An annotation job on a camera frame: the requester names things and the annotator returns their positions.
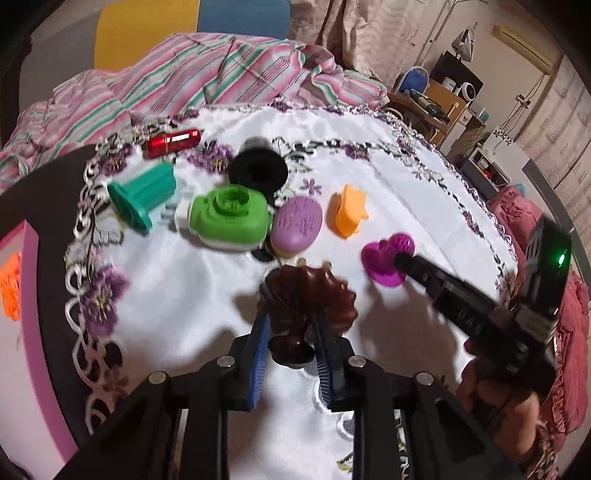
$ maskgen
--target white appliance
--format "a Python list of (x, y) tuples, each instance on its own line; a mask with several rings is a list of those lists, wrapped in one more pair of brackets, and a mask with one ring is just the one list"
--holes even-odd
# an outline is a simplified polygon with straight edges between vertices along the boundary
[(476, 89), (469, 82), (464, 82), (461, 85), (458, 83), (453, 93), (459, 98), (465, 100), (466, 103), (470, 103), (474, 100), (474, 98), (476, 98)]
[(447, 155), (449, 153), (449, 151), (452, 149), (452, 145), (464, 133), (464, 130), (466, 129), (466, 125), (470, 121), (470, 118), (472, 118), (472, 112), (466, 108), (460, 115), (460, 118), (457, 119), (456, 124), (447, 133), (447, 136), (445, 137), (441, 146), (439, 147), (439, 151), (441, 153), (443, 153), (444, 155)]
[(506, 25), (495, 25), (492, 34), (505, 45), (515, 50), (539, 71), (550, 75), (554, 62), (545, 52), (534, 47), (525, 37)]

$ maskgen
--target orange toy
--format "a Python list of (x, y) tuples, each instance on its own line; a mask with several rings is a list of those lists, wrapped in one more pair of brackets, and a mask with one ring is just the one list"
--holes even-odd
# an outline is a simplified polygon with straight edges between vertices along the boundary
[(4, 313), (15, 321), (21, 318), (20, 279), (21, 256), (12, 254), (0, 270), (0, 294), (2, 294)]
[(340, 205), (335, 216), (335, 228), (343, 238), (349, 238), (359, 231), (361, 220), (369, 218), (365, 211), (366, 194), (346, 184), (340, 196)]

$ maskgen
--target curtain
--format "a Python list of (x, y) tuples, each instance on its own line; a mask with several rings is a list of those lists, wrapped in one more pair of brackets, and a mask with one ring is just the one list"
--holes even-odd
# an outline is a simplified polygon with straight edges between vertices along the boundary
[(288, 37), (392, 87), (417, 35), (426, 0), (291, 0)]
[(591, 96), (566, 56), (517, 143), (554, 188), (591, 256)]

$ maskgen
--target striped blanket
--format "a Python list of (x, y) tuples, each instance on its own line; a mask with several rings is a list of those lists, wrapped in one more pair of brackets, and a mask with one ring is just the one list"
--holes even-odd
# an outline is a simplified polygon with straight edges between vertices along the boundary
[(136, 65), (116, 73), (88, 70), (56, 87), (50, 100), (27, 108), (0, 151), (0, 193), (59, 155), (150, 116), (216, 103), (268, 103), (277, 97), (377, 108), (386, 103), (387, 90), (343, 70), (317, 45), (175, 34)]

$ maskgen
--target white embroidered tablecloth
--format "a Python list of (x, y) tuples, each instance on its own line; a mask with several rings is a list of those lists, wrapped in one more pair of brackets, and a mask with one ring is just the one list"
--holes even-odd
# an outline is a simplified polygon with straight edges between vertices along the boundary
[[(334, 274), (356, 291), (359, 319), (346, 336), (357, 354), (387, 371), (426, 370), (451, 383), (459, 380), (469, 361), (462, 348), (465, 336), (433, 312), (421, 286), (407, 280), (395, 289), (381, 287), (360, 260), (366, 243), (406, 232), (416, 253), (507, 300), (517, 270), (511, 240), (476, 192), (468, 191), (421, 137), (386, 112), (302, 108), (282, 101), (204, 108), (173, 121), (202, 129), (206, 146), (164, 159), (175, 162), (177, 194), (205, 194), (227, 182), (223, 174), (209, 172), (212, 161), (231, 161), (251, 137), (267, 139), (288, 164), (277, 205), (293, 194), (309, 194), (326, 213), (346, 183), (367, 192), (370, 218), (359, 233), (344, 240), (325, 221), (300, 256), (312, 267), (330, 261)], [(126, 147), (140, 129), (110, 137), (101, 152), (110, 142), (111, 154), (89, 162), (76, 240), (66, 252), (72, 293), (66, 318), (79, 334), (74, 363), (93, 391), (86, 409), (90, 430), (150, 372), (178, 375), (227, 353), (235, 336), (249, 332), (258, 285), (277, 266), (249, 252), (211, 250), (176, 232), (162, 219), (164, 205), (151, 212), (149, 235), (127, 228), (104, 186), (112, 179), (125, 182), (145, 168), (139, 147)], [(100, 296), (112, 307), (102, 319), (92, 308)], [(336, 462), (351, 452), (352, 442), (337, 433), (338, 415), (316, 405), (314, 392), (313, 378), (269, 358), (257, 411), (230, 416), (233, 479), (347, 478)]]

